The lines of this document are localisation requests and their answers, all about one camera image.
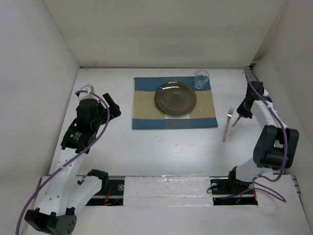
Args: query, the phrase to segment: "round dark plate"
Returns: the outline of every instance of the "round dark plate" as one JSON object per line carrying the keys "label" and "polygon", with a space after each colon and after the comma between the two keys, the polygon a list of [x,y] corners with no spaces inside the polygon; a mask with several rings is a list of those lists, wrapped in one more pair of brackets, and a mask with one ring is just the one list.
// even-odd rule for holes
{"label": "round dark plate", "polygon": [[166,114],[182,116],[191,112],[197,103],[195,91],[182,82],[168,82],[162,85],[155,96],[156,105]]}

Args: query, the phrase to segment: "white wall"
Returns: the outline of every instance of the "white wall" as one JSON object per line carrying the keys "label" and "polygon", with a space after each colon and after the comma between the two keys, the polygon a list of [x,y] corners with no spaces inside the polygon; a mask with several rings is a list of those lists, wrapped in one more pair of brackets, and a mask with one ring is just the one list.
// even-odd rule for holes
{"label": "white wall", "polygon": [[77,71],[41,0],[0,1],[0,176],[48,173]]}
{"label": "white wall", "polygon": [[312,66],[313,1],[289,0],[267,55],[253,70],[264,81],[280,117],[300,132],[290,173],[298,179],[305,213],[313,230]]}
{"label": "white wall", "polygon": [[44,0],[81,66],[243,67],[285,0]]}

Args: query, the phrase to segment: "utensil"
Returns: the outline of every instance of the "utensil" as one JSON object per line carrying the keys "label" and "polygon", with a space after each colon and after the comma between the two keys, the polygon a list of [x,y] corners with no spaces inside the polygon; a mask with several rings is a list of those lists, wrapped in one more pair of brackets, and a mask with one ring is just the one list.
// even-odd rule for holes
{"label": "utensil", "polygon": [[155,95],[157,107],[172,116],[182,116],[191,112],[197,103],[195,91],[183,82],[168,82]]}
{"label": "utensil", "polygon": [[228,126],[229,126],[230,119],[233,116],[233,112],[234,112],[234,108],[230,107],[228,110],[228,114],[227,114],[227,122],[226,122],[225,132],[224,132],[224,136],[223,136],[223,142],[225,142],[225,140],[226,140]]}
{"label": "utensil", "polygon": [[198,70],[195,73],[195,87],[203,89],[209,80],[209,73],[205,70]]}

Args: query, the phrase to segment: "cable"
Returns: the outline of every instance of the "cable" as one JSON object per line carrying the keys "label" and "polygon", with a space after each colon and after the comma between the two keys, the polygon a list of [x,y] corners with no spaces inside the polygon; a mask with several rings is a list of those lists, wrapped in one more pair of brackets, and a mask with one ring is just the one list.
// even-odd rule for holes
{"label": "cable", "polygon": [[[253,90],[253,92],[258,96],[258,98],[265,104],[266,107],[268,107],[268,103],[267,101],[257,92],[257,90],[253,87],[252,83],[251,83],[251,80],[252,77],[251,77],[251,74],[249,74],[249,77],[250,79],[247,77],[246,75],[246,80],[248,82],[248,85],[251,87],[251,89]],[[233,198],[233,197],[236,197],[236,196],[239,196],[239,195],[242,195],[246,192],[249,192],[249,191],[252,191],[252,190],[259,190],[259,191],[263,191],[263,192],[266,192],[268,193],[269,195],[275,197],[276,199],[282,201],[282,202],[287,202],[286,199],[280,194],[278,193],[277,191],[267,187],[267,186],[264,186],[262,184],[259,184],[257,182],[255,182],[256,179],[258,178],[264,178],[270,182],[276,182],[278,181],[282,175],[283,175],[283,172],[284,172],[284,169],[285,169],[285,166],[286,166],[286,162],[287,162],[287,151],[288,151],[288,138],[287,138],[287,133],[286,133],[286,130],[285,130],[285,127],[283,125],[283,123],[281,122],[281,120],[279,119],[279,117],[276,115],[276,113],[272,110],[271,107],[268,108],[268,111],[270,112],[270,114],[273,116],[273,118],[276,119],[276,121],[279,123],[281,129],[282,129],[282,132],[283,132],[283,136],[284,136],[284,154],[283,154],[283,162],[282,162],[282,166],[279,170],[279,174],[277,175],[277,177],[275,179],[271,179],[267,176],[264,176],[264,175],[259,175],[258,177],[255,177],[252,181],[254,184],[258,185],[258,186],[261,186],[261,187],[264,187],[272,192],[274,192],[276,195],[274,195],[273,193],[269,192],[269,191],[266,191],[265,189],[262,189],[262,188],[248,188],[240,193],[237,193],[237,194],[234,194],[234,195],[230,195],[230,196],[227,196],[227,197],[221,197],[221,199],[229,199],[229,198]]]}
{"label": "cable", "polygon": [[[83,90],[80,90],[80,91],[77,91],[75,94],[78,95],[79,93],[89,93],[88,91],[83,91]],[[100,102],[102,102],[104,104],[104,106],[106,107],[107,109],[107,113],[108,113],[108,116],[107,116],[107,122],[106,124],[104,125],[102,131],[100,132],[100,134],[98,135],[98,137],[90,143],[90,145],[88,145],[83,151],[81,151],[80,153],[78,153],[75,157],[71,158],[69,161],[67,161],[63,167],[66,167],[67,165],[69,165],[71,162],[73,162],[74,160],[76,160],[77,158],[79,158],[81,155],[83,155],[84,153],[86,153],[100,138],[101,136],[103,135],[103,133],[105,132],[108,124],[109,124],[109,121],[110,121],[110,110],[109,110],[109,107],[108,105],[106,104],[106,102],[104,101],[104,99],[100,96],[98,96],[97,94],[95,94],[94,92],[90,92],[91,95],[93,95],[94,97],[98,98],[100,100]],[[29,206],[29,204],[32,202],[32,200],[35,199],[35,197],[37,196],[37,194],[39,193],[39,191],[56,175],[58,174],[60,171],[62,170],[62,168],[59,168],[57,169],[53,174],[51,174],[37,189],[36,191],[33,193],[33,195],[28,199],[28,201],[26,202],[24,208],[22,209],[22,212],[20,214],[20,217],[18,219],[18,222],[17,222],[17,225],[16,225],[16,230],[15,230],[15,235],[19,235],[20,234],[20,228],[21,228],[21,223],[22,223],[22,219],[23,219],[23,216]]]}

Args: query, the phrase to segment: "placemat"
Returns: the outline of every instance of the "placemat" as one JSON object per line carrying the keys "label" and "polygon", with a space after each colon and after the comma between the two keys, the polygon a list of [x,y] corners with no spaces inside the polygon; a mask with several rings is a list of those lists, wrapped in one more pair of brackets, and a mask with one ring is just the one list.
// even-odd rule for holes
{"label": "placemat", "polygon": [[[202,90],[194,86],[190,77],[135,77],[133,129],[192,129],[218,127],[210,80]],[[183,82],[195,90],[197,104],[188,114],[174,117],[162,112],[155,104],[155,94],[167,82]]]}

